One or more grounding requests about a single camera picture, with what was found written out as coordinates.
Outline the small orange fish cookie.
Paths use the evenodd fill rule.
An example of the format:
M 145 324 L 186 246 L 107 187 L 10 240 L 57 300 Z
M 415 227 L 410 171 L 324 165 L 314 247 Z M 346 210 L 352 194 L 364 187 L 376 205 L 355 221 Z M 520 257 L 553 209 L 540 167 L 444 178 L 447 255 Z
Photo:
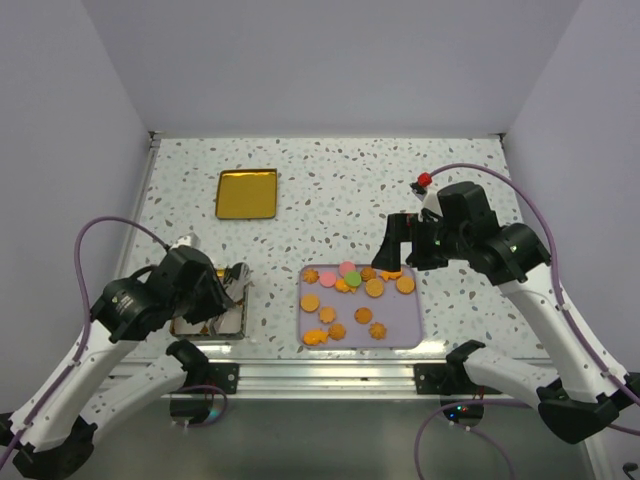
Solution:
M 339 278 L 334 284 L 334 288 L 341 293 L 355 293 L 357 291 L 357 288 L 350 286 L 344 278 Z

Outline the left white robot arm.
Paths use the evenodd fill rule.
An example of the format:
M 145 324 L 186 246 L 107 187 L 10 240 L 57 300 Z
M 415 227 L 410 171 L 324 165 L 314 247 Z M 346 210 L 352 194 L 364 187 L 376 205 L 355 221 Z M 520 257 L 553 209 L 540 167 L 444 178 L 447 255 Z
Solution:
M 178 340 L 145 370 L 101 391 L 106 377 L 146 337 L 167 322 L 199 323 L 233 303 L 211 260 L 187 245 L 135 276 L 113 280 L 89 311 L 89 323 L 46 383 L 21 408 L 1 417 L 3 461 L 26 479 L 66 479 L 89 459 L 118 423 L 157 398 L 177 392 L 218 394 L 209 361 Z

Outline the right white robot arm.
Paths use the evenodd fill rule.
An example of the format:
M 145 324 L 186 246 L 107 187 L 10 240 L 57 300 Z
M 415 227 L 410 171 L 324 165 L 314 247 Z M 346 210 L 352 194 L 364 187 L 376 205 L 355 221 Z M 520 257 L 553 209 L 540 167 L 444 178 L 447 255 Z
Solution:
M 500 224 L 473 182 L 438 189 L 422 178 L 411 189 L 422 208 L 388 216 L 373 268 L 424 271 L 467 262 L 517 308 L 553 362 L 550 369 L 535 367 L 469 340 L 447 355 L 442 393 L 497 390 L 535 409 L 569 444 L 611 425 L 630 406 L 628 395 L 638 393 L 639 376 L 606 352 L 579 313 L 567 321 L 572 304 L 556 299 L 552 256 L 537 234 L 522 223 Z

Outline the gold cookie tin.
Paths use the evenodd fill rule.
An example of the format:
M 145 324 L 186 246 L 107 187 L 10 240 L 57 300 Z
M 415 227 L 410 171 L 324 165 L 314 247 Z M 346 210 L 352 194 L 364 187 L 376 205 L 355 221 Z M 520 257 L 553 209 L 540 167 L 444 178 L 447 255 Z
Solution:
M 171 321 L 169 332 L 176 338 L 191 340 L 241 340 L 246 335 L 246 306 L 251 284 L 251 269 L 244 263 L 218 270 L 218 277 L 228 296 L 235 302 L 224 314 L 190 324 L 183 318 Z

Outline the metal tongs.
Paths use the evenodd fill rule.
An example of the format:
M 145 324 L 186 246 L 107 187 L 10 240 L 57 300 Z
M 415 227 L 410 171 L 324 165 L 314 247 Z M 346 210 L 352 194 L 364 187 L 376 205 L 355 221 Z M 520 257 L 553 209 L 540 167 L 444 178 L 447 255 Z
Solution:
M 213 319 L 227 310 L 238 307 L 244 299 L 245 288 L 251 281 L 251 269 L 245 262 L 238 262 L 224 269 L 222 277 L 214 278 L 215 308 Z

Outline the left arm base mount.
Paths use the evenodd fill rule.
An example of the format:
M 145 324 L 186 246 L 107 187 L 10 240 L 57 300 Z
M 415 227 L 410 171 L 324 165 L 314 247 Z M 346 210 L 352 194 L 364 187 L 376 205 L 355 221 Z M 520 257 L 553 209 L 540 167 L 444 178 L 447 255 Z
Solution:
M 210 362 L 196 345 L 186 339 L 171 343 L 166 354 L 174 357 L 186 373 L 181 388 L 210 385 L 226 394 L 236 393 L 240 378 L 237 363 Z

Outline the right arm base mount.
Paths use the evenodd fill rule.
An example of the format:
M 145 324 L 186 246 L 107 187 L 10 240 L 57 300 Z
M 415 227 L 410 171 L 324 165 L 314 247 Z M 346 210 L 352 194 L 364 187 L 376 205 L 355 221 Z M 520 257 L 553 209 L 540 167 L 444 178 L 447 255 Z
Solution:
M 413 365 L 413 380 L 418 395 L 472 395 L 481 391 L 499 395 L 500 391 L 474 383 L 464 371 L 463 363 L 472 353 L 483 349 L 485 344 L 469 340 L 452 350 L 443 363 L 416 363 Z

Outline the green round cookie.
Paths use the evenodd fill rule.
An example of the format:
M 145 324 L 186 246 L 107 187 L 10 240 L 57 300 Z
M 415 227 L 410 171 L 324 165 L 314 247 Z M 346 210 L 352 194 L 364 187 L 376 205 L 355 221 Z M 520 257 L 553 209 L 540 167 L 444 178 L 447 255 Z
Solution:
M 361 284 L 362 278 L 358 271 L 353 270 L 344 275 L 344 281 L 350 288 L 357 288 Z

